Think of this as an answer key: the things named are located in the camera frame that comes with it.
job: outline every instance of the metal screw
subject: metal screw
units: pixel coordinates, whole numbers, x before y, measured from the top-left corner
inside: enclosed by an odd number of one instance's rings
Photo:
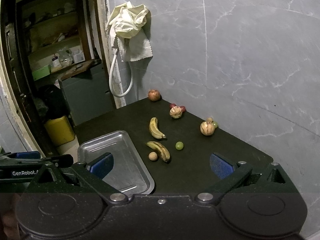
[[[164,198],[158,199],[158,204],[162,205],[166,203],[167,201]]]
[[[110,195],[110,199],[114,202],[123,201],[125,199],[125,195],[122,193],[113,193]]]
[[[207,192],[198,194],[198,199],[201,201],[209,201],[213,199],[213,195]]]

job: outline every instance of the banana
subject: banana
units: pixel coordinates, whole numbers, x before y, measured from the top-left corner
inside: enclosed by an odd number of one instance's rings
[[[164,162],[169,162],[170,153],[161,143],[150,141],[146,145],[153,149]]]
[[[151,135],[156,139],[164,139],[165,135],[158,129],[158,119],[156,117],[151,118],[149,123],[149,131]]]

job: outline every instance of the black bag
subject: black bag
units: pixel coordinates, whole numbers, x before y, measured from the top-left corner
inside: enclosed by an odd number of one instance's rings
[[[55,85],[45,85],[39,88],[39,98],[49,108],[47,118],[57,119],[64,115],[69,115],[67,103],[63,97],[62,91]]]

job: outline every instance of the door handle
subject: door handle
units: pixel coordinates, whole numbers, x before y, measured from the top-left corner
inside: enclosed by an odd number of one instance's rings
[[[10,35],[10,31],[7,31],[6,34],[5,34],[5,41],[7,43],[9,60],[12,60],[12,54],[11,54],[10,42],[9,42],[9,35]]]
[[[26,108],[25,108],[25,103],[26,103],[26,99],[27,99],[27,95],[25,95],[24,93],[21,93],[20,94],[20,98],[21,98],[21,102],[22,102],[22,107],[23,107],[23,109],[24,109],[24,112],[25,112],[25,114],[27,115],[27,117],[28,117],[28,120],[26,120],[26,122],[28,123],[28,122],[31,122],[31,119],[30,119],[30,116],[28,115],[28,112],[26,111]]]

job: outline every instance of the yellow bucket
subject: yellow bucket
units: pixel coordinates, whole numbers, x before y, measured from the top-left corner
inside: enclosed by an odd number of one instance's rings
[[[69,120],[66,116],[49,120],[44,124],[53,144],[59,146],[75,139]]]

